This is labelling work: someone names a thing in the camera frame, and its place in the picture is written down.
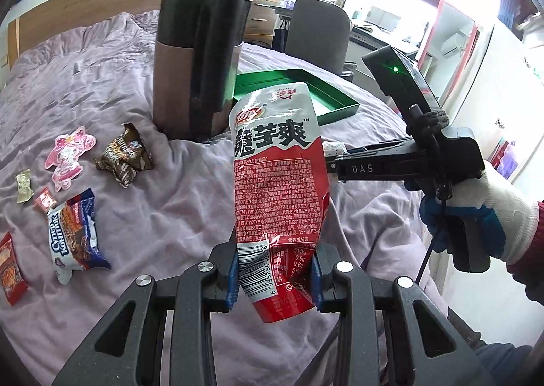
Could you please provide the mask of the right white blue gloved hand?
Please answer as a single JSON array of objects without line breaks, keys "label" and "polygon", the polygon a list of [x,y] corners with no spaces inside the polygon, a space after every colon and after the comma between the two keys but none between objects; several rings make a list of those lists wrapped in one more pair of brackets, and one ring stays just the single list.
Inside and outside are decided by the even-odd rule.
[{"label": "right white blue gloved hand", "polygon": [[485,161],[482,176],[460,182],[441,208],[433,196],[420,205],[423,222],[438,231],[441,214],[474,220],[489,256],[501,259],[514,270],[543,264],[543,204],[507,182]]}]

